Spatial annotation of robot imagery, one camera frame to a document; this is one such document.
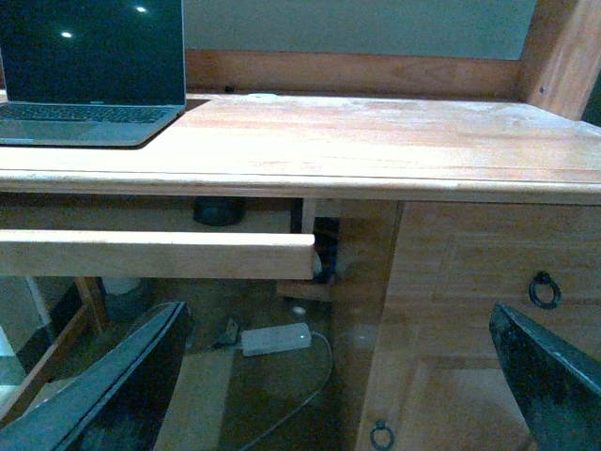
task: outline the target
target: power adapter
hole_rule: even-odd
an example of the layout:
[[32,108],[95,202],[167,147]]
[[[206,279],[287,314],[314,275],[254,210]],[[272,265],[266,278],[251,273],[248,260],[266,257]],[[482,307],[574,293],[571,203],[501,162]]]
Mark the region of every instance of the power adapter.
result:
[[241,339],[242,354],[246,357],[311,346],[311,332],[304,322],[244,331]]

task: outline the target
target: wooden drawer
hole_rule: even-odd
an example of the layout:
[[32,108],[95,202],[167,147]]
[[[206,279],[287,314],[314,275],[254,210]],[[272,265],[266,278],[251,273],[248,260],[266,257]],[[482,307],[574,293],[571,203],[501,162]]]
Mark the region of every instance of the wooden drawer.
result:
[[192,197],[2,194],[0,273],[310,279],[314,236],[290,234],[289,199],[249,199],[228,227]]
[[601,303],[601,208],[407,203],[388,295],[423,306],[530,303],[539,271],[566,302]]

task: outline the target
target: cable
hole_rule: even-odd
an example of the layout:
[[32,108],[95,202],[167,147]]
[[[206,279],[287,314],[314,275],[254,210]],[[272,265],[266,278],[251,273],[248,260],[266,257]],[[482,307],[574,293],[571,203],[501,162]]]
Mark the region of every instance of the cable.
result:
[[319,395],[319,393],[324,388],[326,388],[326,385],[328,385],[328,382],[330,381],[330,377],[331,377],[331,372],[334,369],[334,356],[333,356],[333,353],[331,352],[330,342],[328,341],[328,338],[326,338],[324,335],[320,334],[319,332],[311,332],[311,335],[321,338],[323,340],[323,342],[326,344],[326,346],[328,347],[328,354],[330,355],[330,369],[328,370],[328,377],[323,382],[323,384],[317,390],[315,390],[309,397],[307,397],[296,409],[294,409],[292,412],[290,412],[288,415],[286,415],[280,421],[275,423],[271,428],[267,429],[261,435],[256,437],[252,442],[248,442],[247,444],[242,446],[239,451],[247,451],[247,450],[251,449],[253,446],[255,446],[257,443],[261,442],[268,435],[270,435],[275,429],[277,429],[283,423],[288,421],[290,418],[292,418],[294,415],[296,415],[298,412],[300,412],[307,404],[309,404],[311,401],[313,401],[315,399],[315,397],[317,395]]

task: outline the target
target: drawer handle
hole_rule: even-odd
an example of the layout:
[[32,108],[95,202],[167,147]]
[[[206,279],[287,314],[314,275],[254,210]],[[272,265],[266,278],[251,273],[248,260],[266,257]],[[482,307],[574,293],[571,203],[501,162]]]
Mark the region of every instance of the drawer handle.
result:
[[[538,296],[536,295],[536,287],[539,285],[549,285],[553,290],[553,299],[550,302],[545,303],[538,299]],[[540,271],[534,276],[532,282],[530,283],[528,294],[530,294],[530,300],[534,305],[545,310],[553,310],[554,308],[559,307],[562,303],[562,291],[553,281],[553,279],[551,279],[551,276],[548,275],[548,272]]]
[[[379,432],[381,430],[385,430],[386,432],[388,432],[388,443],[386,444],[379,444],[378,442],[376,442],[376,432]],[[384,420],[376,421],[376,425],[369,434],[369,438],[372,441],[374,449],[376,449],[377,451],[390,451],[391,449],[393,449],[394,433],[392,429],[386,426],[386,422]]]

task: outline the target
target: laptop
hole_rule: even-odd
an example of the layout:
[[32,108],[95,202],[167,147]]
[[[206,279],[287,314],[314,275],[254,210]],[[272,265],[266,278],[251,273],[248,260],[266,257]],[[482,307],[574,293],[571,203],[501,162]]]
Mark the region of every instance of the laptop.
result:
[[0,144],[133,147],[185,107],[182,0],[0,3]]

